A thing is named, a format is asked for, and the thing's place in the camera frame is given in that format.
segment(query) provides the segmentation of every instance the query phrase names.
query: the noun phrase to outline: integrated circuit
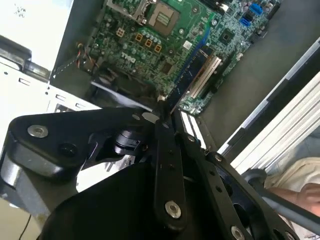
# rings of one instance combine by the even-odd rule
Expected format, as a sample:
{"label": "integrated circuit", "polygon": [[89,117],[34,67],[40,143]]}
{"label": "integrated circuit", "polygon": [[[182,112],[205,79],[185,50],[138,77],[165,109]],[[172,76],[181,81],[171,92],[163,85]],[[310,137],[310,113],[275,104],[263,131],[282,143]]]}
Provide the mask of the integrated circuit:
{"label": "integrated circuit", "polygon": [[170,6],[159,2],[148,21],[152,28],[164,36],[168,36],[179,19],[179,12]]}
{"label": "integrated circuit", "polygon": [[171,72],[172,68],[173,68],[173,65],[171,63],[169,63],[169,62],[166,62],[163,65],[163,67],[161,69],[161,72],[163,72],[164,74],[168,75]]}
{"label": "integrated circuit", "polygon": [[219,41],[224,45],[228,45],[232,41],[234,36],[235,34],[232,31],[230,31],[228,28],[226,28],[220,35]]}

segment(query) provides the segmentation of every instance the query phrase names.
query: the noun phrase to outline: capacitor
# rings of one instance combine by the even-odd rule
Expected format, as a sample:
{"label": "capacitor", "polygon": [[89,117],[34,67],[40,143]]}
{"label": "capacitor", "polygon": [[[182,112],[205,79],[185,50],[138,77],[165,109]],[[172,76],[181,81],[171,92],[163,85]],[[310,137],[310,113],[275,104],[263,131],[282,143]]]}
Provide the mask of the capacitor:
{"label": "capacitor", "polygon": [[217,25],[217,20],[215,20],[215,19],[212,19],[212,21],[211,21],[211,24],[212,24],[212,26],[215,26],[215,25]]}

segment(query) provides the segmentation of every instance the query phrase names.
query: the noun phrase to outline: black metal bracket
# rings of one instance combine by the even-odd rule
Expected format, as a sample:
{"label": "black metal bracket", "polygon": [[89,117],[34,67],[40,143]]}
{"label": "black metal bracket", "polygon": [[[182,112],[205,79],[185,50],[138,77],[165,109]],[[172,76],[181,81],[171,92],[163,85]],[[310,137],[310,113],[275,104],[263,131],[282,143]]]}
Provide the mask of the black metal bracket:
{"label": "black metal bracket", "polygon": [[167,228],[182,231],[187,225],[187,205],[180,149],[172,121],[155,123],[155,215]]}

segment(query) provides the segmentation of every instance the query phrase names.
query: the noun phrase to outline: silver screw head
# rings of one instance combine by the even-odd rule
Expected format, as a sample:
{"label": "silver screw head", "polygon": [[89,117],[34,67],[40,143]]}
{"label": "silver screw head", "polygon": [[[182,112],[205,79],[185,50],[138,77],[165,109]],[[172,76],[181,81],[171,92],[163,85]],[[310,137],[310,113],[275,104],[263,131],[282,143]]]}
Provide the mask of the silver screw head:
{"label": "silver screw head", "polygon": [[170,217],[178,219],[181,217],[181,209],[174,201],[167,201],[164,205],[165,211]]}
{"label": "silver screw head", "polygon": [[222,158],[219,155],[215,155],[214,157],[218,162],[222,162]]}
{"label": "silver screw head", "polygon": [[236,240],[245,240],[245,235],[237,226],[231,227],[231,233]]}
{"label": "silver screw head", "polygon": [[188,136],[189,141],[194,142],[195,138],[193,136]]}
{"label": "silver screw head", "polygon": [[140,117],[138,116],[138,115],[136,115],[136,114],[132,114],[132,117],[135,119],[135,120],[140,120]]}
{"label": "silver screw head", "polygon": [[290,232],[286,231],[285,234],[288,237],[288,239],[295,240],[294,236],[292,236]]}
{"label": "silver screw head", "polygon": [[48,129],[41,125],[31,125],[27,131],[30,136],[40,139],[45,138],[49,134]]}

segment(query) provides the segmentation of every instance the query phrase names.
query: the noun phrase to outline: mounting hole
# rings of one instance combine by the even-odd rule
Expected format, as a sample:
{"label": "mounting hole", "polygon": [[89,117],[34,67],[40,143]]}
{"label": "mounting hole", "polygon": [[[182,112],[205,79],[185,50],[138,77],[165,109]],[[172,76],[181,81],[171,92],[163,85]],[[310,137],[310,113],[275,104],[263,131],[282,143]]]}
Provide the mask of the mounting hole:
{"label": "mounting hole", "polygon": [[136,114],[132,114],[132,117],[135,119],[135,120],[140,120],[140,117]]}
{"label": "mounting hole", "polygon": [[74,156],[77,155],[78,148],[71,143],[65,142],[65,143],[61,143],[58,146],[58,152],[60,155],[66,158],[73,158]]}
{"label": "mounting hole", "polygon": [[175,166],[173,166],[172,164],[169,164],[169,169],[170,169],[171,171],[174,171],[176,168],[175,168]]}
{"label": "mounting hole", "polygon": [[219,192],[222,193],[222,189],[219,186],[215,186],[215,189]]}

